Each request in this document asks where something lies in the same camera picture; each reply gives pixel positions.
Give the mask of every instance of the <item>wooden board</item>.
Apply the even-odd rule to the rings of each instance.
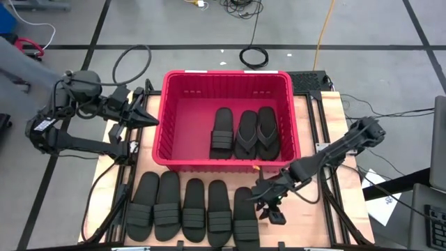
[[[147,111],[157,117],[160,104],[159,96],[152,96],[149,99]],[[302,156],[314,154],[311,128],[308,119],[308,110],[303,97],[294,98],[295,115],[298,124],[298,136],[300,141],[300,149]],[[339,139],[347,131],[346,120],[342,103],[337,92],[323,93],[323,106],[327,119],[330,140],[333,142]],[[321,139],[321,127],[318,122],[317,105],[314,102],[314,111],[316,123],[318,124],[318,135]],[[139,179],[144,172],[152,171],[162,174],[168,169],[164,166],[156,164],[152,159],[153,138],[155,136],[155,128],[144,128],[143,137],[140,146],[139,161],[137,173],[135,177],[134,191],[137,189]],[[111,163],[101,160],[98,162],[96,175],[99,175]],[[345,165],[355,167],[355,159],[347,157]],[[109,211],[114,188],[116,184],[116,172],[110,172],[104,176],[104,180],[98,184],[98,189],[93,193],[90,205],[89,217],[86,223],[86,232],[88,236],[92,234],[100,225],[102,219]],[[351,218],[355,226],[364,234],[364,236],[374,241],[369,217],[365,206],[364,196],[362,194],[359,176],[347,168],[339,168],[338,171],[339,186],[344,203],[344,210]],[[231,173],[180,173],[181,196],[185,195],[185,186],[191,178],[200,178],[206,188],[206,204],[207,204],[207,187],[209,183],[215,179],[221,179],[226,183],[229,192],[231,207],[233,207],[233,196],[237,188],[241,186],[253,186],[258,174],[231,174]],[[308,186],[300,190],[300,194],[310,200],[316,198],[316,181],[312,181]],[[259,221],[259,232],[262,247],[277,247],[277,242],[284,241],[287,247],[328,247],[330,246],[327,227],[325,224],[325,216],[323,211],[322,200],[316,205],[307,204],[294,195],[289,195],[283,200],[280,206],[284,213],[287,223],[284,226],[272,225],[268,220]],[[333,211],[337,242],[341,242],[341,235],[338,224],[338,217]],[[155,234],[149,236],[144,242],[135,242],[130,238],[125,238],[126,245],[165,245],[176,246],[177,241],[185,241],[185,246],[209,246],[207,238],[201,243],[191,243],[184,238],[180,231],[177,236],[170,241],[160,242],[155,239]],[[233,246],[233,239],[228,244]]]

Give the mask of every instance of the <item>floor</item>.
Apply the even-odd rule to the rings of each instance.
[[[181,0],[69,2],[69,13],[20,12],[30,22],[49,22],[57,28],[43,63],[58,73],[84,66],[96,71],[103,82],[110,82],[113,62],[125,48],[119,45],[137,43],[152,45],[153,60],[144,78],[150,78],[156,89],[161,89],[163,76],[170,70],[244,69],[238,53],[250,42],[254,18],[231,17],[217,1],[208,0],[205,11]],[[314,47],[308,45],[317,43],[330,0],[263,0],[263,5],[254,43],[271,45],[270,63],[265,70],[311,70]],[[408,5],[428,42],[420,39]],[[446,27],[442,25],[446,21],[445,8],[442,0],[338,0],[323,38],[324,45],[333,46],[321,51],[317,68],[327,71],[338,91],[367,100],[377,112],[433,107],[433,99],[445,94],[446,82],[441,68],[436,72],[432,62],[445,65],[446,51],[444,46],[429,47],[427,53],[422,45],[446,45]],[[98,29],[101,13],[105,20]],[[51,34],[47,27],[25,24],[19,25],[17,32],[40,44],[45,44]],[[90,44],[98,49],[89,50]],[[247,57],[261,60],[256,54]],[[118,80],[131,78],[145,60],[145,52],[128,54],[118,69]],[[143,85],[141,78],[130,88]],[[34,88],[30,95],[43,104],[48,93]],[[349,116],[371,115],[367,105],[348,97],[345,100]],[[49,157],[37,152],[24,136],[28,118],[5,104],[0,112],[12,114],[14,123],[0,148],[0,251],[75,244],[95,161],[59,158],[51,172],[47,168]],[[386,140],[374,152],[405,174],[428,167],[432,120],[432,116],[381,119]],[[68,132],[100,140],[104,129],[101,119],[73,119]],[[368,152],[357,161],[390,178],[399,176]],[[51,177],[45,196],[44,186],[40,186],[44,177]],[[401,196],[406,202],[410,198],[410,193]],[[43,199],[41,208],[33,207],[39,199]],[[409,213],[398,204],[386,227],[372,220],[377,243],[405,246]]]

